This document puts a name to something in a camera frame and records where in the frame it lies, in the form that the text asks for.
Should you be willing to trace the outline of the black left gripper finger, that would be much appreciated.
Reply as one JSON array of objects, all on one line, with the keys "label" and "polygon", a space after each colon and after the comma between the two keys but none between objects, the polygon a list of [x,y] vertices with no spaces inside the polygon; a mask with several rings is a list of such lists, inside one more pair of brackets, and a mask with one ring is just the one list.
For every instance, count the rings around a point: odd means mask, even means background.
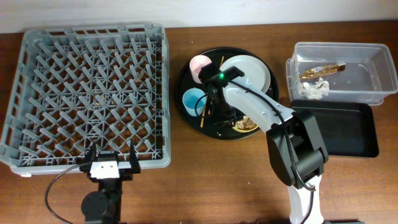
[{"label": "black left gripper finger", "polygon": [[96,158],[96,144],[91,143],[90,148],[88,149],[88,151],[85,154],[84,163],[89,164],[89,163],[93,162],[95,160],[95,158]]},{"label": "black left gripper finger", "polygon": [[129,163],[131,165],[132,170],[138,170],[139,169],[139,161],[136,156],[136,151],[134,147],[134,142],[133,140],[130,140],[130,150],[129,150]]}]

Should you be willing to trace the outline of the blue cup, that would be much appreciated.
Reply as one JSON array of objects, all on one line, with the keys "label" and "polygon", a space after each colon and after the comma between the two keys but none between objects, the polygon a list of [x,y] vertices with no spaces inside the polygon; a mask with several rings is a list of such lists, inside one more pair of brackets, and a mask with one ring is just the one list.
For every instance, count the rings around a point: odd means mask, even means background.
[{"label": "blue cup", "polygon": [[207,96],[203,90],[191,88],[183,94],[182,101],[185,110],[190,116],[199,116],[204,110]]}]

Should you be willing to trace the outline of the pink cup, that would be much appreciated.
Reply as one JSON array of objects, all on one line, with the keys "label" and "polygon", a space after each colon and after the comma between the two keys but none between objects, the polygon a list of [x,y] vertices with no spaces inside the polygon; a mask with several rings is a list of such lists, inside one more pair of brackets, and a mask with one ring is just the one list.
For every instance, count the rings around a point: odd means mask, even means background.
[{"label": "pink cup", "polygon": [[196,55],[194,56],[189,63],[189,69],[190,73],[192,75],[193,81],[195,81],[198,84],[201,84],[201,81],[198,77],[201,68],[210,64],[211,59],[207,57],[206,55]]}]

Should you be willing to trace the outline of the brown Nescafe Gold sachet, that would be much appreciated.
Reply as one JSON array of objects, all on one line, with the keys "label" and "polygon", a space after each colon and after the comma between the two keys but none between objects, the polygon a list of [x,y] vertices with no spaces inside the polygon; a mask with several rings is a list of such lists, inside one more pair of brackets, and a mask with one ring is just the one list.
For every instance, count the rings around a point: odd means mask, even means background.
[{"label": "brown Nescafe Gold sachet", "polygon": [[315,68],[311,68],[307,71],[304,71],[300,75],[300,79],[313,79],[319,78],[325,75],[331,75],[334,73],[342,72],[345,70],[345,63],[336,63],[332,65],[324,65]]}]

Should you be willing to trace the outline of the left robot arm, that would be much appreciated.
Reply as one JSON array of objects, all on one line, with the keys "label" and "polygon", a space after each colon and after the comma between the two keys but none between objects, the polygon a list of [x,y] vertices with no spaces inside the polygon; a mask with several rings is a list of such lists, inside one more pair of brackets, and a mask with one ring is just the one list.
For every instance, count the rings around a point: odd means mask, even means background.
[{"label": "left robot arm", "polygon": [[116,151],[96,152],[93,143],[87,150],[80,171],[87,174],[98,190],[90,192],[81,203],[85,223],[115,224],[121,222],[123,182],[132,181],[134,174],[141,172],[133,143],[129,146],[128,168],[119,167]]}]

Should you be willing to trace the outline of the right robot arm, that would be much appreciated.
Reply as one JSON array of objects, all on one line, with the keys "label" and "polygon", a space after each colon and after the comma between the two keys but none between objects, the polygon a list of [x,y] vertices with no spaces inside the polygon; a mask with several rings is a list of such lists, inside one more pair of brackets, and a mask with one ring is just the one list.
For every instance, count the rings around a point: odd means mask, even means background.
[{"label": "right robot arm", "polygon": [[272,170],[288,189],[290,222],[324,223],[319,186],[328,152],[315,116],[274,101],[236,67],[221,71],[210,63],[198,77],[216,106],[240,110],[266,134]]}]

